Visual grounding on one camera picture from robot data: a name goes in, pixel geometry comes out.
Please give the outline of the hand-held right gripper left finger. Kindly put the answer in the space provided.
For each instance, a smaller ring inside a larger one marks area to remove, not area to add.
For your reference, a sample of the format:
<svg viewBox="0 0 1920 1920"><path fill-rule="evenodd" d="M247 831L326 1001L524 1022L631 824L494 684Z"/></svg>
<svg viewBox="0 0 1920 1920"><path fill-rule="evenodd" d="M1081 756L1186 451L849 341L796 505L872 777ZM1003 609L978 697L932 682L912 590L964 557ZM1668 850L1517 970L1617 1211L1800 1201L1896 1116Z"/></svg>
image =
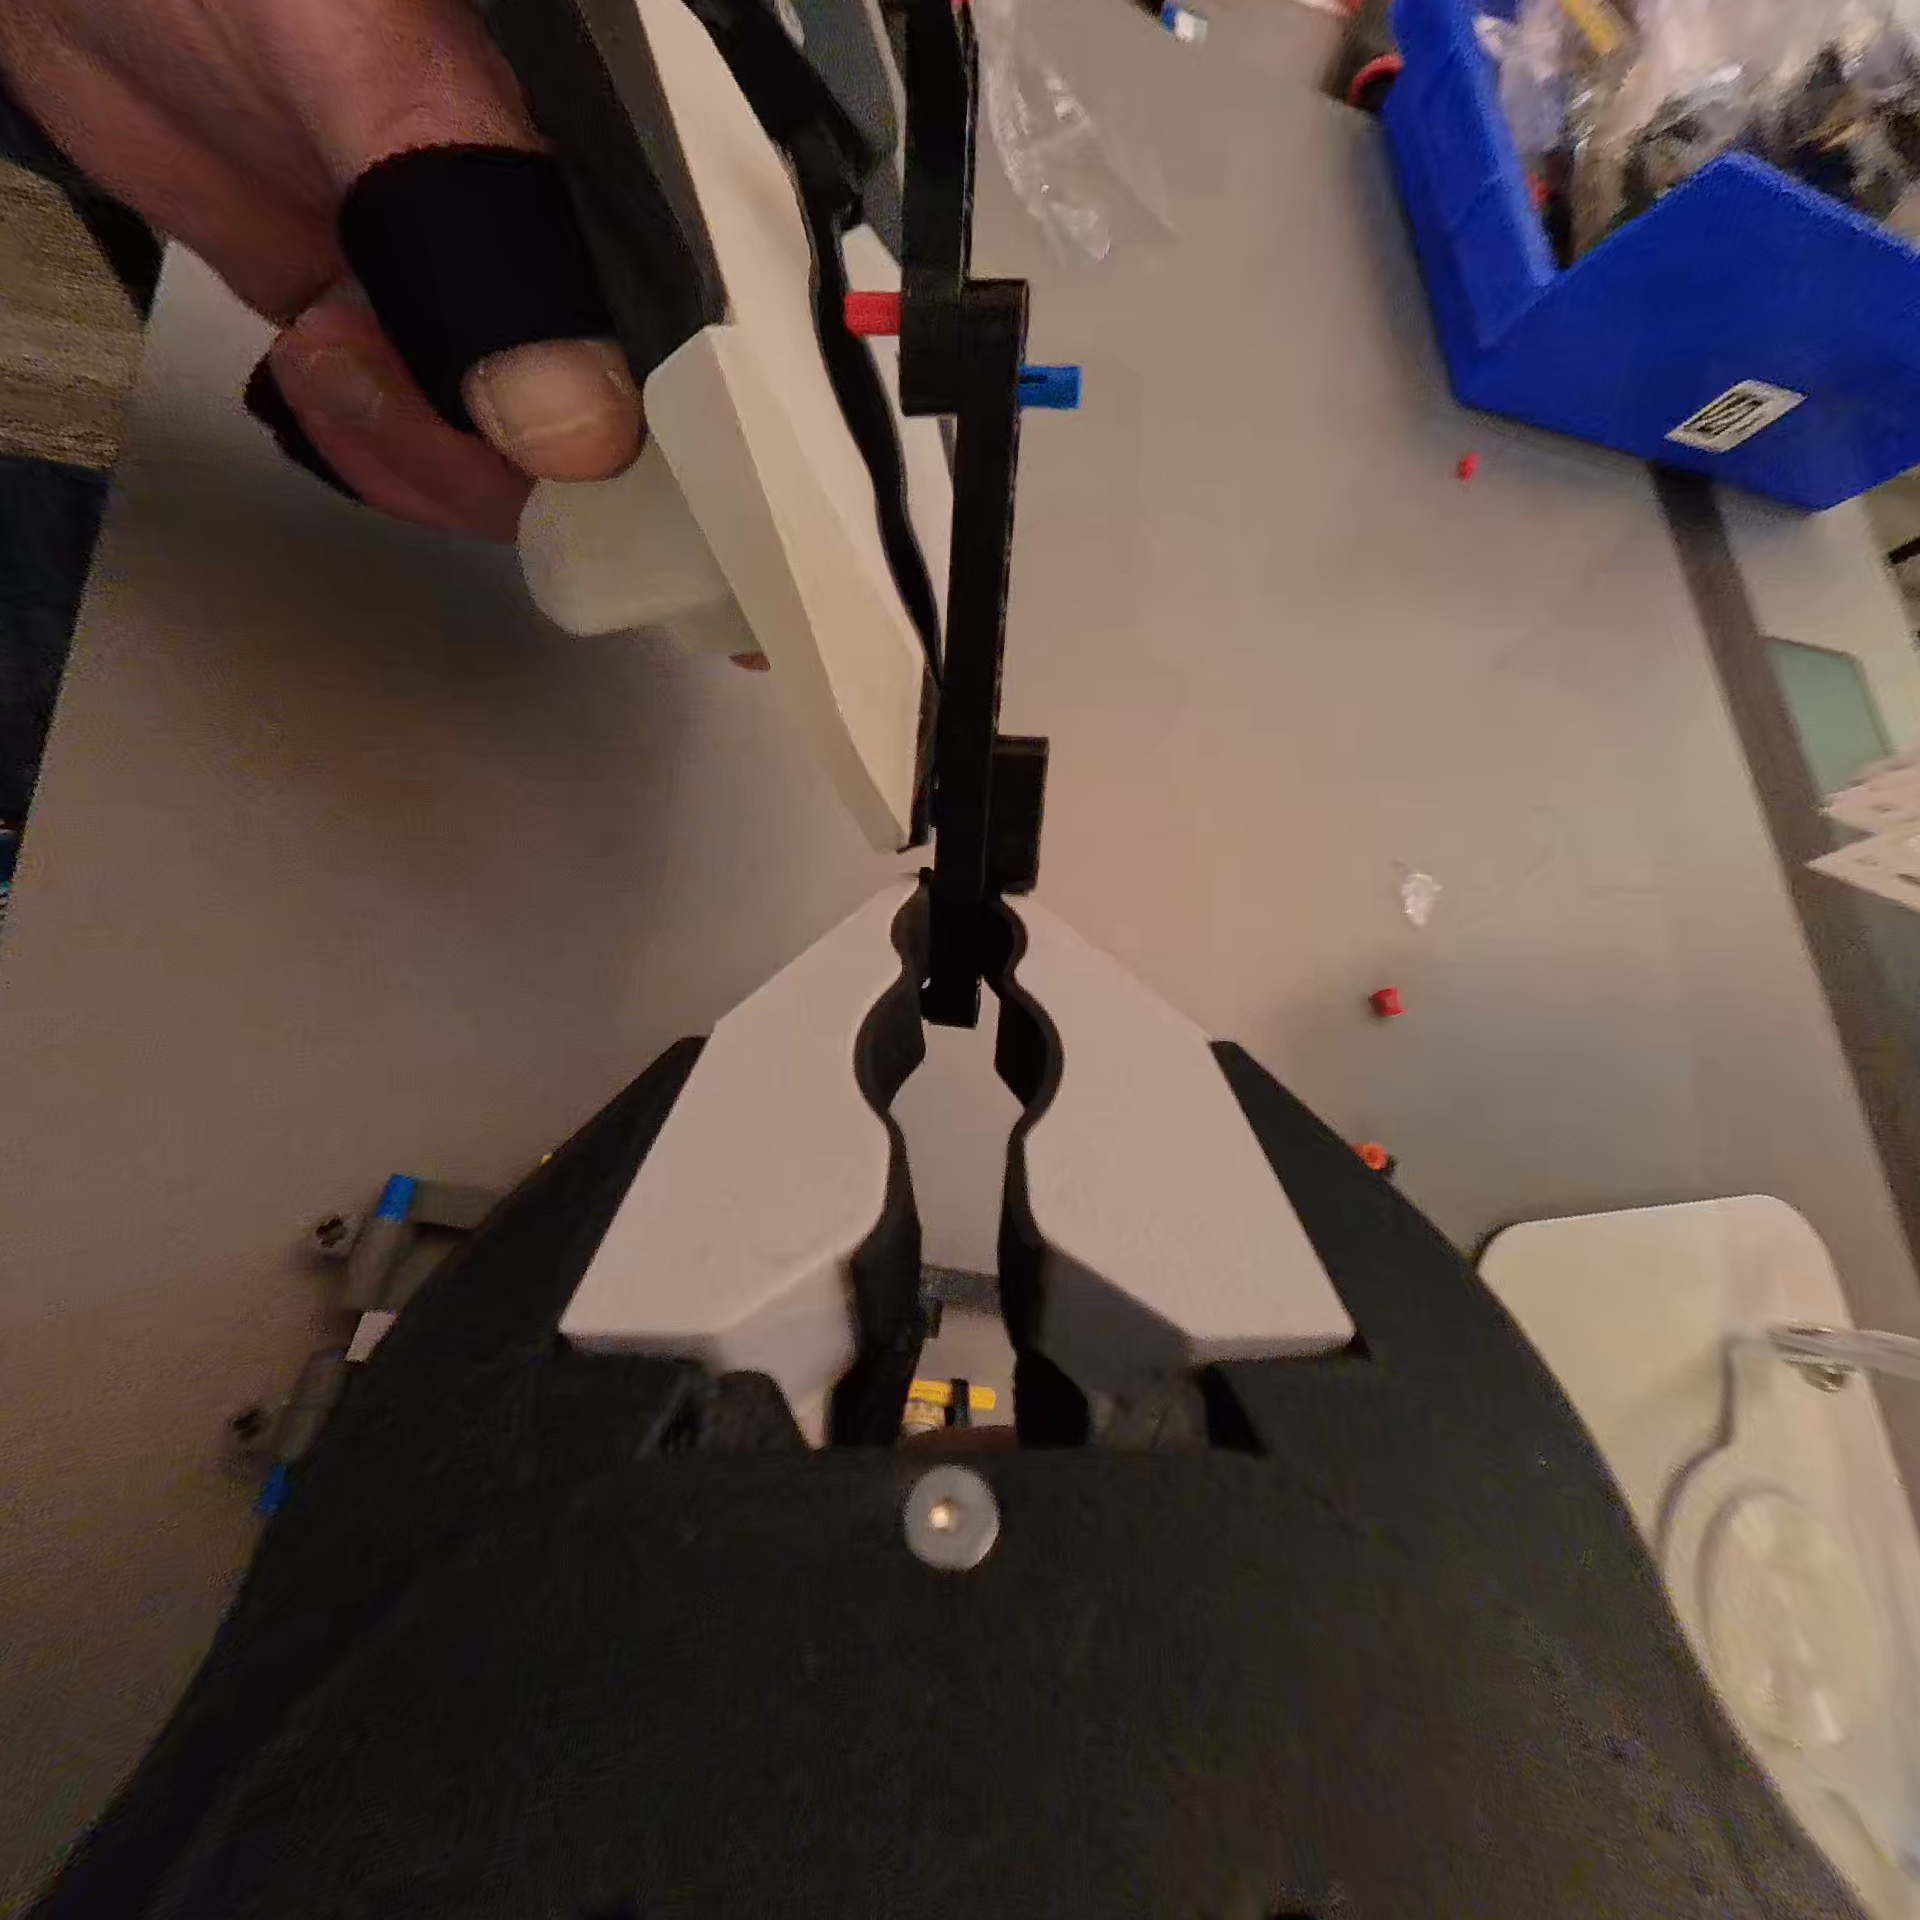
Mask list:
<svg viewBox="0 0 1920 1920"><path fill-rule="evenodd" d="M894 1105L925 1062L925 888L894 879L699 1045L558 1330L771 1379L813 1445L914 1367L924 1235Z"/></svg>

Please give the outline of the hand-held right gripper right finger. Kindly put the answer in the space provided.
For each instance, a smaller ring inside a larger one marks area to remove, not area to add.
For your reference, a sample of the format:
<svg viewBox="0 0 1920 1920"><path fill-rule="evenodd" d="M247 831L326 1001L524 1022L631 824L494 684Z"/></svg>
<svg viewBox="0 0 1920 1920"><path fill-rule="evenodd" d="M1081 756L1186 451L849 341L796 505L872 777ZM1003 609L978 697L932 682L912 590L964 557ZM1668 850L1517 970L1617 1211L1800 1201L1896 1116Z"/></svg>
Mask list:
<svg viewBox="0 0 1920 1920"><path fill-rule="evenodd" d="M1356 1324L1200 1025L1033 901L996 910L996 1071L1020 1105L998 1224L1030 1448L1151 1435L1220 1362L1318 1362Z"/></svg>

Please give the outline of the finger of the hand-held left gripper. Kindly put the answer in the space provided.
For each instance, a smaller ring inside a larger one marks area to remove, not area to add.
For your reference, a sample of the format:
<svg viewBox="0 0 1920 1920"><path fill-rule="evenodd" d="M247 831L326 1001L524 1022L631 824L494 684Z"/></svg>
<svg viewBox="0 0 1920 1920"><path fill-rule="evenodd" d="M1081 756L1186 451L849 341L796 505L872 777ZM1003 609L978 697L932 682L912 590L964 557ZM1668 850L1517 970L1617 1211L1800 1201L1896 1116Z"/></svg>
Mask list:
<svg viewBox="0 0 1920 1920"><path fill-rule="evenodd" d="M648 423L847 811L879 850L909 850L927 831L943 666L885 577L839 403L843 221L688 3L639 3L636 22L724 286L724 315L648 375Z"/></svg>
<svg viewBox="0 0 1920 1920"><path fill-rule="evenodd" d="M839 403L868 471L885 577L927 666L943 666L953 482L935 418L900 404L900 337L858 332L847 301L900 295L900 262L872 222L839 230Z"/></svg>

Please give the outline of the toy brick vehicle chassis assembly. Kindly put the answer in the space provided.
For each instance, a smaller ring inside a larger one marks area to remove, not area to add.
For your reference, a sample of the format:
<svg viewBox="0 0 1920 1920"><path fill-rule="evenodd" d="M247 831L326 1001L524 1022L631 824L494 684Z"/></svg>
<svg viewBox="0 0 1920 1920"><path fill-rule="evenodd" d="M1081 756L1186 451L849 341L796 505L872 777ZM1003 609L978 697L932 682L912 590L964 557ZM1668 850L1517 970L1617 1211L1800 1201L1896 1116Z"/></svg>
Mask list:
<svg viewBox="0 0 1920 1920"><path fill-rule="evenodd" d="M968 3L841 3L847 22L792 36L772 3L688 3L721 49L763 128L843 226L872 222L900 262L885 303L847 301L858 332L900 337L900 404L943 423L951 561L932 733L925 840L924 1022L971 1025L991 979L996 910L1038 875L1049 744L999 731L1006 597L1020 419L1053 371L1030 369L1028 284L971 272L978 55ZM914 1367L861 1388L861 1438L900 1434Z"/></svg>

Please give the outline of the person's left forearm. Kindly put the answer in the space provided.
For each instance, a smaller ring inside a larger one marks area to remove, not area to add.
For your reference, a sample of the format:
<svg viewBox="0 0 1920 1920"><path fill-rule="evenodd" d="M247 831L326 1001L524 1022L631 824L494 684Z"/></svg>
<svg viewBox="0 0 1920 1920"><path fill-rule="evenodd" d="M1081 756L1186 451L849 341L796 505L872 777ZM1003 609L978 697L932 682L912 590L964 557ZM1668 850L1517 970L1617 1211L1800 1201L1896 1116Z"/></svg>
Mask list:
<svg viewBox="0 0 1920 1920"><path fill-rule="evenodd" d="M161 277L163 238L74 166L20 103L8 80L2 80L2 160L4 170L32 175L59 192L87 230L92 253L110 268L141 324L147 324Z"/></svg>

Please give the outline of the person's left hand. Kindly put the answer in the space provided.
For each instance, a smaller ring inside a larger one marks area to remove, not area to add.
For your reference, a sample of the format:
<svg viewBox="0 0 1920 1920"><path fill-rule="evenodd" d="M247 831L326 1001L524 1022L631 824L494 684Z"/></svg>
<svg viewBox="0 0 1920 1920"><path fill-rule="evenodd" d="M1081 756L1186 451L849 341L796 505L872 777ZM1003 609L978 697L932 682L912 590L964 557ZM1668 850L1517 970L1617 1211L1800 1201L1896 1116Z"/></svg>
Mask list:
<svg viewBox="0 0 1920 1920"><path fill-rule="evenodd" d="M62 157L275 324L247 407L377 512L512 542L644 407L524 87L472 3L4 3Z"/></svg>

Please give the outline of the clear plastic bag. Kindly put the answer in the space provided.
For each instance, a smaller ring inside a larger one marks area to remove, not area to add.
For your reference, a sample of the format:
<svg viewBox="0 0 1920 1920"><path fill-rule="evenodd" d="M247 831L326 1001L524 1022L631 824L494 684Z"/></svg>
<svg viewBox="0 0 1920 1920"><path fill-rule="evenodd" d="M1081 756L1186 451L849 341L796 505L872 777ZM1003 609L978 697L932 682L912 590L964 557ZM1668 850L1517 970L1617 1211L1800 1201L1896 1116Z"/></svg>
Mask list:
<svg viewBox="0 0 1920 1920"><path fill-rule="evenodd" d="M1036 33L1033 3L966 6L978 55L978 113L998 167L1032 229L1061 262L1165 249L1175 221L1151 157L1121 139L1111 110Z"/></svg>

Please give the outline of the clear acrylic stand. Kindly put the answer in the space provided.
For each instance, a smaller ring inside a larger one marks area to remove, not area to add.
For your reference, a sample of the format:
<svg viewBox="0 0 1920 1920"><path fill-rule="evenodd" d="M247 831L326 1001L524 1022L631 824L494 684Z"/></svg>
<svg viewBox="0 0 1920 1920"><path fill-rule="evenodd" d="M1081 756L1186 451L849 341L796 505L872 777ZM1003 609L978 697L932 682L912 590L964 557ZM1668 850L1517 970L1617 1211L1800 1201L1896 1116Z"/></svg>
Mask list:
<svg viewBox="0 0 1920 1920"><path fill-rule="evenodd" d="M1744 1325L1719 1423L1658 1501L1668 1592L1747 1740L1833 1790L1915 1780L1915 1519L1878 1376L1915 1341Z"/></svg>

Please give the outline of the blue storage bin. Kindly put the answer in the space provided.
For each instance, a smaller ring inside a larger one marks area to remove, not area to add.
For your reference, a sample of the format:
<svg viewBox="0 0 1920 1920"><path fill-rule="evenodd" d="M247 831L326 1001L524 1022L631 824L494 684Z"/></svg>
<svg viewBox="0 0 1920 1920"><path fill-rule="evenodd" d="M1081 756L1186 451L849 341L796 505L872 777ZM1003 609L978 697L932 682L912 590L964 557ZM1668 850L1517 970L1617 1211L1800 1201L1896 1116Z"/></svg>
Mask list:
<svg viewBox="0 0 1920 1920"><path fill-rule="evenodd" d="M1914 244L1716 157L1562 267L1473 3L1388 24L1381 135L1454 396L1810 511L1915 469Z"/></svg>

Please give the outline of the clear bags of toy parts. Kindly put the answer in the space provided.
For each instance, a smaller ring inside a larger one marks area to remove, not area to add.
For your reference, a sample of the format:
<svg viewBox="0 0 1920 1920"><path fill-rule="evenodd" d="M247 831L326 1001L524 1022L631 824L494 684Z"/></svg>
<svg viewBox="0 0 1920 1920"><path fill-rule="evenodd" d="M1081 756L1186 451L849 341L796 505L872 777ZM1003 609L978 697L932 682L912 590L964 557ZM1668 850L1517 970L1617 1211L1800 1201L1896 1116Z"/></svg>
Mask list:
<svg viewBox="0 0 1920 1920"><path fill-rule="evenodd" d="M1919 238L1914 1L1479 3L1560 267L1719 157Z"/></svg>

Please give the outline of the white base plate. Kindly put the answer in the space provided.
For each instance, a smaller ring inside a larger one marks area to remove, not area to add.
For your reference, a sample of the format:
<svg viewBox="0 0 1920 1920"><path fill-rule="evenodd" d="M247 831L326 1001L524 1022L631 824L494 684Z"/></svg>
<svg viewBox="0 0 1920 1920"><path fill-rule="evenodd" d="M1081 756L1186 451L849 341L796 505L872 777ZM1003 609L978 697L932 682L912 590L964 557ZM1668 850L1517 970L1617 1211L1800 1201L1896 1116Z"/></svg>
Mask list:
<svg viewBox="0 0 1920 1920"><path fill-rule="evenodd" d="M1758 1195L1519 1222L1485 1244L1479 1272L1584 1419L1660 1571L1655 1509L1674 1467L1719 1423L1729 1333L1793 1322L1915 1341L1856 1324L1811 1224L1785 1201ZM1856 1905L1869 1915L1915 1915L1919 1533L1912 1790L1866 1798L1833 1790L1803 1764L1765 1755L1733 1723L1789 1810L1847 1880Z"/></svg>

